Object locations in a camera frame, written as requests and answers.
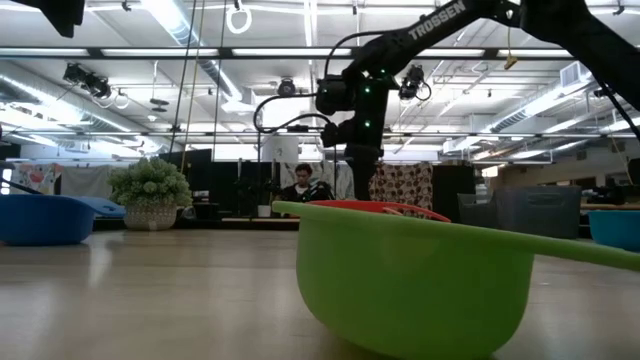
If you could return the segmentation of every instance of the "ceiling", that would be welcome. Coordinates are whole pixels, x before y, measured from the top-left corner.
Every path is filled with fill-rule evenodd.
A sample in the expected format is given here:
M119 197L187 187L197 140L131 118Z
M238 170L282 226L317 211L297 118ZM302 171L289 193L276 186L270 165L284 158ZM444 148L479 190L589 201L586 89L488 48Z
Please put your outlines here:
M357 0L358 15L353 15L352 0L317 0L317 16L312 16L305 7L305 2L313 6L313 0L262 0L244 1L243 6L251 9L252 23L242 34L232 33L224 22L224 1L206 1L207 9L195 11L196 22L204 19L201 40L203 44L215 48L233 47L331 47L344 36L356 31L402 28L413 24L422 12L433 10L431 0ZM193 1L184 1L185 7L191 9ZM617 6L616 1L587 1L598 19L615 30L632 44L640 44L640 1L623 1L627 11L619 16L611 14ZM0 1L0 33L13 34L4 36L0 46L19 47L175 47L176 41L163 28L154 16L144 9L138 1L129 1L132 11L125 12L120 8L120 1L87 0L84 22L76 28L73 39L59 36L38 12L28 11L15 3ZM227 1L233 7L233 1ZM234 15L233 23L240 27L244 21L242 14ZM549 48L554 45L539 41L519 29L510 32L506 27L490 20L477 20L466 29L442 40L436 47L458 48L506 48L510 37L514 48ZM371 38L351 41L345 46L357 47ZM115 105L108 111L137 123L141 129L150 131L168 131L178 120L182 128L187 122L196 124L192 131L213 131L214 121L220 126L218 131L253 131L252 117L246 113L233 113L222 110L216 98L217 86L195 61L161 60L158 62L156 78L157 88L153 89L154 61L145 60L65 60L65 59L7 59L0 62L11 62L35 77L46 79L61 87L68 87L62 79L68 63L78 62L88 71L107 77L115 89L121 90L129 99L129 105L119 109ZM330 73L339 73L348 66L349 60L331 61ZM437 58L421 59L412 62L421 65L428 74L433 95L427 102L401 102L397 92L389 96L386 114L387 126L392 131L403 132L480 132L500 116L541 96L544 92L557 86L560 80L559 71L572 63L565 61L520 61L510 70L504 69L504 60L444 60ZM310 89L316 79L323 76L323 60L305 59L255 59L220 60L220 67L230 81L238 88L253 90L259 102L267 96L274 95L274 84L283 77L290 77L299 88ZM397 75L404 76L405 71ZM182 97L180 84L184 83ZM90 97L81 89L73 88L71 92L90 101ZM543 109L530 116L522 123L507 128L505 133L542 133L550 126L567 120L584 116L585 119L563 132L586 133L594 131L611 119L612 106L604 99L590 96L590 92L582 92L562 103ZM159 118L150 121L153 97L169 101L168 110L156 114ZM178 99L181 97L178 112ZM314 111L310 101L283 100L271 105L270 111L282 110L284 114ZM350 114L339 114L333 117L340 122L349 118ZM256 142L255 136L221 136L218 142L228 144L250 144ZM407 138L393 138L389 142L403 144ZM196 136L189 139L189 144L210 144L212 137ZM411 145L443 144L445 137L420 137L411 140ZM480 139L469 145L467 155L485 150L504 150L505 155L522 151L531 141L512 139Z

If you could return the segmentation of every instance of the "gray storage bin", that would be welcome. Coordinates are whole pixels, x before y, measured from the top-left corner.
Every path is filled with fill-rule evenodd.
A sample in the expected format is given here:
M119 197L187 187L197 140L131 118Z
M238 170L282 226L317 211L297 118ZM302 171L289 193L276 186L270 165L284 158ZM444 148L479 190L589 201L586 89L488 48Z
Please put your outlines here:
M460 222L464 225L498 228L496 202L486 195L458 194Z
M494 193L502 230L563 239L578 237L579 186L503 188Z

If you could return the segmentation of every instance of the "plant pot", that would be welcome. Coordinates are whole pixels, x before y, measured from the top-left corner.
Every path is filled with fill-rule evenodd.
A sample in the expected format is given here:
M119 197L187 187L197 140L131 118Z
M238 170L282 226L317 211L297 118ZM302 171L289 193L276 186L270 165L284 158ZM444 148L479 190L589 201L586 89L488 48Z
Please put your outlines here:
M175 205L165 206L127 206L124 223L130 230L160 231L167 230L176 222Z

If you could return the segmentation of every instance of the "blue plastic tub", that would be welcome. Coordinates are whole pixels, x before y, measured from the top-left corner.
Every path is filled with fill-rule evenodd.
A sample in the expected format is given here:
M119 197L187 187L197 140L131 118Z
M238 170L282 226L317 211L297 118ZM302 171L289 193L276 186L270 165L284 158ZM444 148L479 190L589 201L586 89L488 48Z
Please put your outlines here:
M591 211L589 223L596 243L640 252L640 211Z
M125 211L97 198L0 196L0 242L10 246L78 244L91 234L96 213L123 217Z

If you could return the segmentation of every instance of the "window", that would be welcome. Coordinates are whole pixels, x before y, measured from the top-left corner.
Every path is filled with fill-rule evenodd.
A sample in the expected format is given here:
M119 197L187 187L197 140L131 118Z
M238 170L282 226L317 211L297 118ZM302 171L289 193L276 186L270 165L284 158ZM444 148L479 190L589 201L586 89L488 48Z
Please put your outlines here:
M11 180L11 172L12 170L10 169L2 170L2 178L7 181ZM3 182L2 186L0 187L0 195L9 195L9 192L9 184Z

